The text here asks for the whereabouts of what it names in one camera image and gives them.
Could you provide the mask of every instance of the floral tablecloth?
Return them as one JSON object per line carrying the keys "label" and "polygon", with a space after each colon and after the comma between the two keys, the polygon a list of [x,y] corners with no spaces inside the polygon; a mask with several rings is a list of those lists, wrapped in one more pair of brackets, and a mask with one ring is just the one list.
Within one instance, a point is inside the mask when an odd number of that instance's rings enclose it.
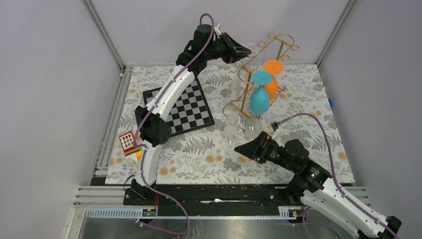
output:
{"label": "floral tablecloth", "polygon": [[[258,70],[262,66],[250,68]],[[134,110],[138,105],[144,106],[142,92],[161,87],[172,69],[173,66],[134,67],[105,183],[123,184],[128,176],[135,174],[139,163],[124,157],[118,136],[130,130],[135,132]],[[236,73],[233,66],[211,65],[198,76],[215,125],[172,137],[163,145],[156,169],[157,184],[285,184],[291,180],[293,174],[280,166],[269,161],[259,164],[234,152],[235,146],[249,141],[242,131],[236,135],[236,143],[224,140],[222,108],[230,101],[228,85]],[[285,65],[275,78],[279,86],[287,88],[262,115],[263,130],[272,134],[269,123],[296,113],[315,115],[329,137],[339,182],[354,182],[317,66]],[[282,125],[282,129],[279,144],[298,138],[309,150],[310,158],[331,171],[323,135],[312,118],[295,118]]]}

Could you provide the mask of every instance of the gray wall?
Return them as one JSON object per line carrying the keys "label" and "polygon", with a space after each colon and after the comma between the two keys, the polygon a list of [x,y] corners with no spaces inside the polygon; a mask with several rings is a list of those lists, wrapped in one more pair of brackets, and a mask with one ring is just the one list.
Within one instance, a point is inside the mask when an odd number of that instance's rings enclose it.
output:
{"label": "gray wall", "polygon": [[[300,51],[291,62],[317,60],[347,0],[93,0],[126,64],[174,64],[204,12],[239,43],[291,34]],[[260,57],[260,62],[275,57]]]}
{"label": "gray wall", "polygon": [[422,2],[358,1],[320,68],[341,138],[373,207],[418,238]]}
{"label": "gray wall", "polygon": [[0,34],[0,238],[57,239],[119,69],[81,0],[2,0]]}

